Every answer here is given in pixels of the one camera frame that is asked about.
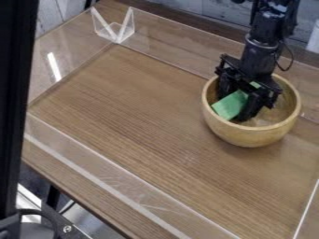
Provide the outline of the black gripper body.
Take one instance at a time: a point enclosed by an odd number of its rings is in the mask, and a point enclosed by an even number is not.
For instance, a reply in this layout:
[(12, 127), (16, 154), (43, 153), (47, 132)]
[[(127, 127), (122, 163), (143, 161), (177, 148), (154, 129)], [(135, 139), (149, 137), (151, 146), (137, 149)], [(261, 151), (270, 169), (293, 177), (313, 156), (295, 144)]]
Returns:
[(241, 58), (225, 53), (221, 55), (221, 64), (217, 75), (226, 73), (235, 79), (235, 87), (247, 94), (263, 91), (267, 96), (265, 107), (273, 108), (279, 94), (283, 92), (273, 79), (281, 42), (261, 42), (251, 35), (246, 35), (246, 46)]

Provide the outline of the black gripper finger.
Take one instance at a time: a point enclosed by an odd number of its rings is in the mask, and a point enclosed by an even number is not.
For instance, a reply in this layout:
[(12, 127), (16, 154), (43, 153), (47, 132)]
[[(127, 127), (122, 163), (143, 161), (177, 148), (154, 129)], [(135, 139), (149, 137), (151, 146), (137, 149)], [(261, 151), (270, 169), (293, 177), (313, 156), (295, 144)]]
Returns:
[(249, 94), (247, 103), (237, 116), (237, 120), (243, 122), (254, 118), (262, 107), (267, 104), (267, 96), (263, 91), (255, 91)]
[(230, 77), (226, 73), (219, 76), (217, 94), (218, 99), (223, 99), (231, 93), (237, 91), (235, 79)]

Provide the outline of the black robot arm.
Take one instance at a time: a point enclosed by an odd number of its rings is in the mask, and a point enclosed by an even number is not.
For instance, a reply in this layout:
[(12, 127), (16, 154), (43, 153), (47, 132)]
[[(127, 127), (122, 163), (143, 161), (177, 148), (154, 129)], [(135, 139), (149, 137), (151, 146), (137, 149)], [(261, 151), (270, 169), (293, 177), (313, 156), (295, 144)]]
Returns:
[(251, 30), (246, 34), (246, 46), (239, 59), (221, 55), (217, 67), (218, 102), (213, 110), (226, 120), (247, 121), (263, 107), (273, 109), (283, 90), (273, 79), (279, 64), (286, 39), (297, 26), (301, 0), (254, 0)]

